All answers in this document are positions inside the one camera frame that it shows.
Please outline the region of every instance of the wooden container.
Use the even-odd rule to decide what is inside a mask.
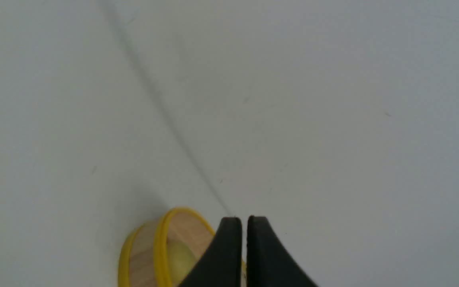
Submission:
[[[129,235],[122,247],[118,287],[175,287],[169,275],[168,240],[184,243],[199,260],[214,234],[208,222],[189,208],[171,209],[158,220],[145,223]]]

